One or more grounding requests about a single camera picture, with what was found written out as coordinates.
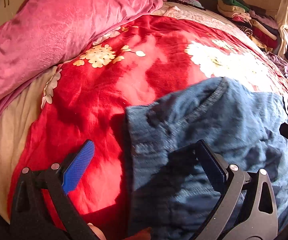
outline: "denim fabric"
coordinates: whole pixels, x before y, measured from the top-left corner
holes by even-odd
[[[266,169],[279,229],[288,223],[288,140],[279,134],[288,115],[282,96],[210,78],[148,106],[128,107],[126,116],[133,162],[130,235],[152,227],[153,240],[185,240],[208,216],[220,195],[194,158],[191,145],[200,139],[244,171]]]

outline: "pink blanket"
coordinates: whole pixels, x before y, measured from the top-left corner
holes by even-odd
[[[0,27],[0,114],[42,71],[162,0],[28,0]]]

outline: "metal screw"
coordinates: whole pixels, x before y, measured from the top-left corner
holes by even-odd
[[[28,167],[25,167],[25,168],[22,170],[22,173],[23,173],[23,174],[26,174],[26,173],[28,173],[28,171],[29,171],[29,168],[28,168]]]
[[[58,163],[53,163],[51,166],[52,170],[57,170],[60,167],[60,165]]]
[[[264,170],[264,169],[260,169],[259,172],[260,172],[261,174],[263,174],[263,175],[267,175],[267,171]]]
[[[235,164],[229,165],[229,168],[230,168],[232,171],[238,171],[238,166],[235,165]]]

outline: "blue gripper pad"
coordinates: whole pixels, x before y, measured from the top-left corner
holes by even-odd
[[[220,161],[224,160],[219,160],[204,140],[199,140],[195,144],[195,154],[213,189],[223,193],[226,189],[227,175]]]
[[[83,176],[87,166],[95,153],[95,145],[92,141],[86,140],[82,149],[71,162],[63,174],[63,190],[66,194],[74,190]]]

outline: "curtain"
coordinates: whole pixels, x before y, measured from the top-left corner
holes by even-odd
[[[279,33],[282,39],[278,56],[285,58],[284,54],[288,45],[288,0],[281,0],[279,10],[276,15],[276,22],[279,26]]]

